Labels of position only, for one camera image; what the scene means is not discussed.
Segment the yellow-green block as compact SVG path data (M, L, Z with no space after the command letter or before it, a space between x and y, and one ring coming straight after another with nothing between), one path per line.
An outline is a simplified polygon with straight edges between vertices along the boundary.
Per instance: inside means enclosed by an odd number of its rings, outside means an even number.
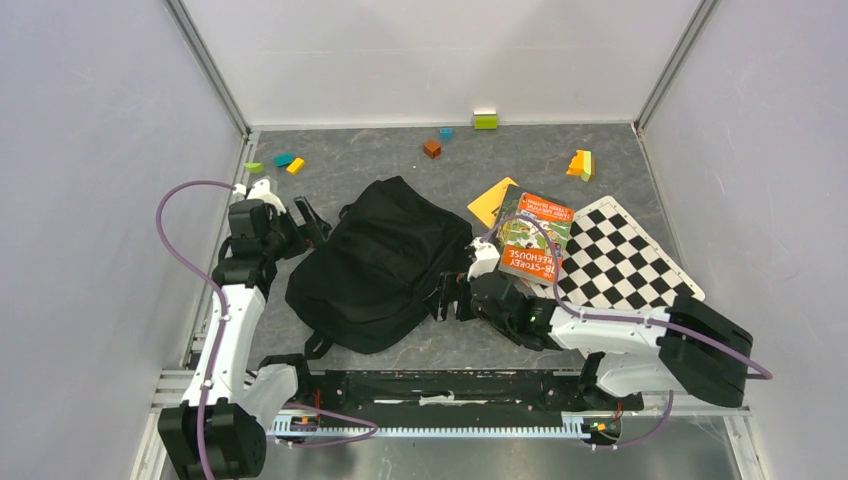
M581 179L585 182L589 182L594 179L596 167L595 167L595 158L591 151L583 150L581 151L582 155L582 173Z

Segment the yellow flat booklet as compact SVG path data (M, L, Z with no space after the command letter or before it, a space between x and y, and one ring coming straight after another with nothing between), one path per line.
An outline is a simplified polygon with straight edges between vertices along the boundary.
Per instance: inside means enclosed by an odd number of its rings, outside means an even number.
M517 183L510 177L504 177L469 203L467 209L484 226L488 228L492 227L496 222L500 206L510 186L517 186Z

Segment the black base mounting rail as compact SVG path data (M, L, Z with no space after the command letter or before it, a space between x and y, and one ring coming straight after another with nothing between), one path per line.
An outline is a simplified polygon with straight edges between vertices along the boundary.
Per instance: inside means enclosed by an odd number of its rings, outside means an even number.
M299 403L390 428L554 427L564 413L639 412L641 395L621 400L566 370L327 370L311 374Z

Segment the green half-round block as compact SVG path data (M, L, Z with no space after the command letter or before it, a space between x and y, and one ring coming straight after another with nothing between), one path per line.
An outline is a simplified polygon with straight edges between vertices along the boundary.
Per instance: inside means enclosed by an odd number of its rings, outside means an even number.
M244 167L250 173L261 173L264 171L264 165L258 162L247 162L244 164Z

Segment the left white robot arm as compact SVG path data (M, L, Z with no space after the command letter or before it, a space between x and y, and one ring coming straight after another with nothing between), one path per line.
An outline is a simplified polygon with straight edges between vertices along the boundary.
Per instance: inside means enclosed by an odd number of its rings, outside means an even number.
M306 405L314 381L300 354L272 358L245 383L247 361L277 263L322 245L331 231L304 197L294 200L303 221L261 198L228 211L231 234L207 275L213 317L195 374L180 403L163 409L157 430L180 479L247 479L267 456L266 432L283 403Z

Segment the teal block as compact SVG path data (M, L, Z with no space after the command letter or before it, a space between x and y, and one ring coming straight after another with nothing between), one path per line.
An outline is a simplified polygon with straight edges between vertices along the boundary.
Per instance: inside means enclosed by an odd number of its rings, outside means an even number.
M274 165L277 168L283 168L290 165L295 160L295 155L289 152L276 155L273 158Z

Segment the yellow small block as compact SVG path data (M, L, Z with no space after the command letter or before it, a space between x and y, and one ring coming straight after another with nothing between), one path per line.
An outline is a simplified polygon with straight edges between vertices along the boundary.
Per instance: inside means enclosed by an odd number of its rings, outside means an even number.
M295 157L287 166L286 171L291 175L297 175L305 165L302 157Z

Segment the orange stepped block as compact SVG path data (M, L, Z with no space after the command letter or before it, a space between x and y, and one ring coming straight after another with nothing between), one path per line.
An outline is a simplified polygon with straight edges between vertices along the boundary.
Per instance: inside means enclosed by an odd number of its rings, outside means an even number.
M577 150L567 167L566 174L581 176L584 172L585 157L586 152L584 150Z

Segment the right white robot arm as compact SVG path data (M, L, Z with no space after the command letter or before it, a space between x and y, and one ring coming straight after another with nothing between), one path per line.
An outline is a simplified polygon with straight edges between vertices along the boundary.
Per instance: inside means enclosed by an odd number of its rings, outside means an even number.
M577 392L591 408L653 391L738 408L747 381L760 373L750 357L752 335L693 297L646 311L610 310L525 294L500 272L453 273L424 305L437 321L453 309L458 320L482 320L529 350L581 351Z

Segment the green illustrated book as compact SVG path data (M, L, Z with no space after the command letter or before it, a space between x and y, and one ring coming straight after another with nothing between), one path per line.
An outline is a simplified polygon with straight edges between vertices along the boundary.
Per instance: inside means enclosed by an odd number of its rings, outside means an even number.
M494 233L490 237L490 242L499 252L503 251L504 234L502 231L506 224L506 218L517 213L520 198L526 192L526 189L517 185L509 185L505 191L503 200L497 211L495 225L493 226Z

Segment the brown cube block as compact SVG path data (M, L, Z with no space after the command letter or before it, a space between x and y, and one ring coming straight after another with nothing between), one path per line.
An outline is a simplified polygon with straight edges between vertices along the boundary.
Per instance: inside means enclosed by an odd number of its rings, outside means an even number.
M422 145L422 151L429 158L435 159L441 155L442 145L434 139L429 139Z

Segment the green white block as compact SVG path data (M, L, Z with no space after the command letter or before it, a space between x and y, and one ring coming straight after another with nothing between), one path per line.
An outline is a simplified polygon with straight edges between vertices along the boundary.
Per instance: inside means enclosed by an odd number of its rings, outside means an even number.
M475 130L495 130L499 125L497 111L491 108L475 109L472 123Z

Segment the orange treehouse book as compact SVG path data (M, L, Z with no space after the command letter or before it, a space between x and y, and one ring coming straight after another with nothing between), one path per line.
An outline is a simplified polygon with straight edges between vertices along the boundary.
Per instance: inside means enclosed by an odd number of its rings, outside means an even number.
M563 201L527 190L517 213L503 227L504 246L498 268L506 274L550 287L556 259L562 261L571 239L575 211Z

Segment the black student backpack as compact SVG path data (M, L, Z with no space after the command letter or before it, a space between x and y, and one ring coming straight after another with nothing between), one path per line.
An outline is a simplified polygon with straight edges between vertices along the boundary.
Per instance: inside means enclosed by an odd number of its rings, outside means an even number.
M468 221L402 177L372 182L289 276L285 301L313 331L305 357L335 345L361 354L395 345L429 316L442 274L467 269L472 239Z

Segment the black white chessboard mat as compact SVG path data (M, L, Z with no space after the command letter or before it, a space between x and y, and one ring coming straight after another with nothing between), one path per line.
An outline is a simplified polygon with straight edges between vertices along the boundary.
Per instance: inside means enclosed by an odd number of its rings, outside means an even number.
M574 305L617 310L668 307L703 290L624 207L605 196L576 212L558 291Z

